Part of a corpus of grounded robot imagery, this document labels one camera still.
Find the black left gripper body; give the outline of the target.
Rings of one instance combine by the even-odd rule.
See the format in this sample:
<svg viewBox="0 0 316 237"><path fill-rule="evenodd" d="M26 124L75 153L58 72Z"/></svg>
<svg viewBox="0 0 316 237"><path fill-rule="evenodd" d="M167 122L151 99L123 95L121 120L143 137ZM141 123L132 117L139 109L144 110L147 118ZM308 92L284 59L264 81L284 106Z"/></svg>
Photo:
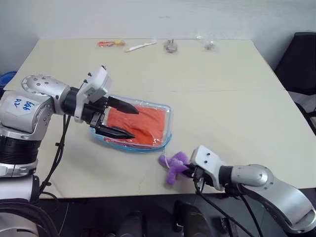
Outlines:
<svg viewBox="0 0 316 237"><path fill-rule="evenodd" d="M105 116L104 111L107 108L106 97L101 97L96 102L88 102L83 107L83 120L94 128L95 133L99 135L110 135L109 129L102 124Z"/></svg>

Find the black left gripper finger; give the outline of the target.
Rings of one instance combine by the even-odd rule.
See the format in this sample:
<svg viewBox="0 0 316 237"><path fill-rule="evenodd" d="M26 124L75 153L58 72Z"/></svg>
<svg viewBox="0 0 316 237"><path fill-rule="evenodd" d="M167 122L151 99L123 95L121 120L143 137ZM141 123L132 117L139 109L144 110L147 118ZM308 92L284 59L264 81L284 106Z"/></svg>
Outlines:
<svg viewBox="0 0 316 237"><path fill-rule="evenodd" d="M114 139L133 139L135 136L124 129L117 127L107 127L101 125L99 127L99 135Z"/></svg>
<svg viewBox="0 0 316 237"><path fill-rule="evenodd" d="M108 97L107 106L125 114L139 114L139 111L133 105L112 96Z"/></svg>

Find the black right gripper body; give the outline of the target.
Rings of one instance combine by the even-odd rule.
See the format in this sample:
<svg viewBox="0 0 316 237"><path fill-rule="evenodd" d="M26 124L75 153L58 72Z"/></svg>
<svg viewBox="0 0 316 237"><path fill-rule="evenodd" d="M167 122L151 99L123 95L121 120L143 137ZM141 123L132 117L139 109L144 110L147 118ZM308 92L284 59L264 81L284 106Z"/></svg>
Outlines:
<svg viewBox="0 0 316 237"><path fill-rule="evenodd" d="M206 185L214 187L211 176L207 174L204 169L196 165L193 172L193 182L199 183L200 181L203 181Z"/></svg>

